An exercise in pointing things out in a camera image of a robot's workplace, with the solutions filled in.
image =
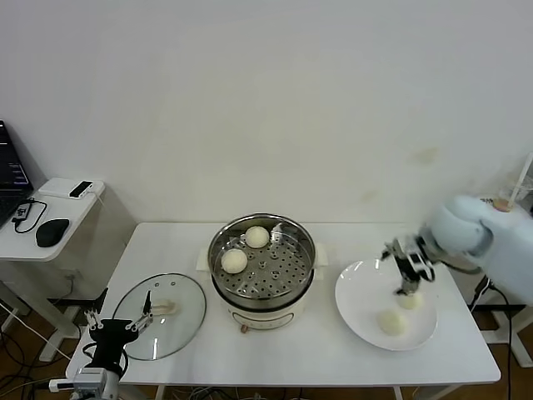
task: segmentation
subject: floor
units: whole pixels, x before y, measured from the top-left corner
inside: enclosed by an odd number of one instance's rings
[[[476,321],[481,329],[492,329],[496,327],[496,323],[492,319],[491,315],[485,312],[475,313]],[[52,327],[38,316],[35,312],[30,313],[24,318],[25,322],[32,328],[40,332],[43,336],[48,337],[52,334]],[[32,332],[29,332],[24,326],[18,322],[14,322],[12,326],[7,330],[7,333],[14,337],[17,342],[20,343],[24,351],[25,363],[31,364],[34,357],[38,354],[42,348],[42,341],[36,337]],[[533,326],[528,327],[521,333],[521,338],[524,341],[527,348],[533,352]],[[69,354],[76,347],[75,340],[68,340],[62,345],[62,350]],[[21,354],[17,350],[17,347],[9,342],[7,350],[17,359],[21,360]],[[504,400],[506,399],[506,379],[507,379],[507,346],[506,345],[491,345],[491,351],[500,366],[502,379],[491,385],[478,385],[461,387],[455,392],[446,397],[446,400],[467,400],[482,398],[484,400]],[[32,379],[43,379],[49,377],[63,378],[64,371],[67,367],[67,359],[58,358],[52,366],[38,367],[42,365],[36,362],[29,375]],[[13,382],[6,386],[9,381],[8,375],[14,374],[27,374],[28,368],[24,368],[19,372],[19,366],[7,355],[6,348],[2,345],[0,348],[0,400],[23,400],[28,399],[28,394],[31,392],[26,390],[24,397],[22,397],[22,389],[16,386],[24,383],[23,379],[17,378]],[[523,369],[518,366],[514,358],[512,359],[512,398],[514,400],[526,400],[533,398],[533,368]],[[155,397],[156,389],[154,387],[141,387],[141,390],[150,396]],[[230,398],[237,398],[234,387],[223,388],[224,392],[228,396],[226,400]],[[165,393],[165,399],[174,398],[175,400],[187,400],[191,388],[189,387],[177,387],[168,388]],[[403,396],[405,399],[411,399],[411,395],[414,391],[413,387],[402,388]],[[269,400],[286,400],[298,398],[300,388],[290,387],[284,392],[283,388],[264,388],[264,387],[243,387],[238,389],[238,396],[240,399],[253,398],[255,393],[259,393],[262,398],[268,398]],[[220,394],[212,394],[213,400],[220,398]],[[35,391],[35,398],[37,400],[68,400],[69,393],[49,393],[47,390]],[[370,387],[370,388],[322,388],[322,387],[308,387],[303,388],[301,398],[322,400],[334,398],[336,400],[344,399],[357,399],[357,400],[392,400],[394,394],[392,389],[387,387]]]

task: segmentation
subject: computer mouse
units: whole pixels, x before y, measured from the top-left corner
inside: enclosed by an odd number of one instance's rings
[[[50,248],[59,243],[68,228],[70,221],[67,219],[51,219],[39,227],[35,233],[37,245],[40,248]]]

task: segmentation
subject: small white table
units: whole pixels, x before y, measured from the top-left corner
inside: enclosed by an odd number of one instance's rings
[[[103,193],[103,190],[103,182],[95,181],[92,192],[81,199],[42,196],[35,192],[33,196],[36,200],[45,202],[47,210],[31,232],[16,233],[13,224],[10,222],[6,222],[0,227],[0,263],[5,262],[7,265],[9,262],[44,263],[52,261],[65,248],[68,240],[76,232],[97,201],[98,196]],[[34,204],[27,221],[23,222],[19,229],[29,228],[41,210],[41,204]],[[70,221],[67,231],[65,231],[61,241],[55,246],[39,247],[35,232],[43,223],[56,218],[66,218]],[[57,329],[50,337],[50,342],[58,347],[64,338],[78,338],[79,332],[72,320],[76,316],[79,307],[69,307],[65,314],[62,314],[47,300],[46,295],[40,290],[38,282],[34,282],[25,273],[18,271],[16,263],[11,265],[9,278],[4,278],[6,281],[3,284]],[[41,361],[51,361],[54,354],[55,349],[46,346],[39,359]]]

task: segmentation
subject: laptop screen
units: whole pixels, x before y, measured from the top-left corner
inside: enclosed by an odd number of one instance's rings
[[[0,121],[0,189],[31,189],[7,129]]]

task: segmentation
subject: pot handle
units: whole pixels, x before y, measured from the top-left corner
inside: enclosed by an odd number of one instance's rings
[[[197,259],[197,271],[198,277],[202,280],[209,280],[211,277],[211,271],[209,271],[209,263],[207,262],[207,247],[200,250],[200,254]]]
[[[324,279],[324,267],[327,267],[327,252],[326,246],[322,243],[315,243],[315,279],[322,281]]]

